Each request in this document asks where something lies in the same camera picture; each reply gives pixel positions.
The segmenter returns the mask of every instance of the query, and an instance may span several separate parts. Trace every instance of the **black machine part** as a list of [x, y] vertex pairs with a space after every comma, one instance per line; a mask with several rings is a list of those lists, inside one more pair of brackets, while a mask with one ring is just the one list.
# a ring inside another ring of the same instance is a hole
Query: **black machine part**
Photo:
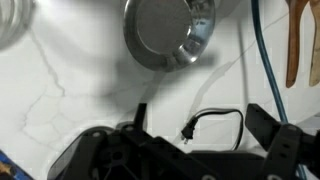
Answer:
[[246, 126], [262, 147], [266, 158], [240, 151], [198, 151], [186, 154], [161, 137], [142, 129], [146, 104], [140, 104], [133, 124], [110, 133], [96, 127], [82, 133], [52, 166], [67, 160], [48, 180], [218, 180], [298, 179], [295, 169], [306, 165], [319, 177], [320, 135], [307, 135], [294, 125], [281, 125], [256, 104], [248, 106]]

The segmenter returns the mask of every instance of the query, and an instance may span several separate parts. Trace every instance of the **round metal plate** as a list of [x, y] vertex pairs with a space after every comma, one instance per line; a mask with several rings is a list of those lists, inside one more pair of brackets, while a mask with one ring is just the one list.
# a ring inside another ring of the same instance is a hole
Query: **round metal plate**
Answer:
[[198, 59], [214, 20], [214, 0], [128, 0], [124, 36], [140, 64], [169, 72]]

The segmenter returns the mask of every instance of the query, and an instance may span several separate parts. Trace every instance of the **white surface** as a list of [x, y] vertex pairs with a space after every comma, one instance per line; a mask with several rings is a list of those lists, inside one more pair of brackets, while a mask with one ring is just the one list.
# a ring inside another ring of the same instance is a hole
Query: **white surface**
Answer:
[[[320, 111], [320, 87], [308, 87], [310, 7], [301, 23], [297, 83], [286, 89], [288, 8], [285, 1], [261, 2], [269, 56], [289, 120], [298, 123]], [[177, 141], [181, 128], [202, 108], [245, 112], [254, 102], [278, 118], [249, 0], [219, 1], [216, 29], [200, 60], [170, 74], [151, 72], [133, 60], [122, 36], [123, 5], [118, 0], [39, 0], [27, 33], [0, 52], [0, 149], [35, 179], [46, 179], [80, 132], [131, 120], [139, 102], [149, 103], [148, 132], [185, 151], [228, 149], [237, 134], [236, 117], [210, 117], [199, 123], [194, 141], [182, 145]], [[255, 146], [245, 132], [241, 148]]]

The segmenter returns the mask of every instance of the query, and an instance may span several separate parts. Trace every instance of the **power cord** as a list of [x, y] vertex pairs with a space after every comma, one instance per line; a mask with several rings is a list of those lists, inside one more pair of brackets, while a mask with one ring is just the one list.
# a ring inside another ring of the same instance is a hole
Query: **power cord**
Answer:
[[[274, 77], [272, 67], [269, 61], [268, 53], [264, 44], [264, 38], [261, 30], [261, 23], [260, 23], [260, 9], [259, 9], [259, 0], [251, 0], [251, 8], [252, 8], [252, 17], [253, 17], [253, 25], [254, 30], [256, 34], [257, 44], [259, 47], [259, 51], [261, 54], [262, 62], [266, 71], [266, 74], [268, 76], [269, 84], [277, 105], [277, 109], [279, 112], [279, 116], [281, 119], [281, 122], [288, 123], [288, 118], [285, 112], [285, 109], [283, 107], [282, 99], [280, 96], [280, 92], [277, 86], [276, 79]], [[298, 166], [298, 174], [300, 179], [306, 180], [307, 176], [303, 169], [303, 166]]]
[[230, 113], [238, 113], [240, 115], [240, 129], [238, 133], [238, 137], [236, 139], [236, 142], [234, 146], [232, 147], [232, 150], [238, 149], [241, 139], [242, 139], [242, 134], [243, 134], [243, 115], [241, 111], [237, 109], [218, 109], [218, 108], [208, 108], [199, 111], [196, 113], [194, 116], [192, 116], [187, 123], [187, 125], [183, 128], [181, 131], [182, 134], [182, 140], [185, 140], [185, 144], [188, 143], [190, 139], [193, 139], [193, 133], [195, 130], [195, 126], [197, 125], [199, 119], [204, 116], [208, 115], [225, 115], [225, 114], [230, 114]]

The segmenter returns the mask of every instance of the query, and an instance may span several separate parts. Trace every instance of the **blue cable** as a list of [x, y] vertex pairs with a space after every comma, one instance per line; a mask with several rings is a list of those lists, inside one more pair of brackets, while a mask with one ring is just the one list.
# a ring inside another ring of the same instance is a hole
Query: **blue cable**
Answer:
[[[276, 79], [273, 74], [273, 70], [269, 61], [268, 53], [264, 44], [264, 39], [261, 30], [261, 23], [260, 23], [260, 10], [259, 10], [259, 0], [251, 0], [251, 8], [252, 8], [252, 16], [253, 16], [253, 25], [256, 34], [257, 44], [259, 47], [259, 51], [261, 54], [262, 62], [268, 76], [269, 84], [277, 105], [277, 109], [279, 112], [280, 120], [283, 123], [288, 123], [288, 118], [286, 115], [286, 111], [283, 107], [282, 99], [280, 96], [279, 88], [276, 82]], [[306, 173], [303, 169], [302, 165], [299, 165], [297, 168], [298, 174], [300, 179], [306, 180]]]

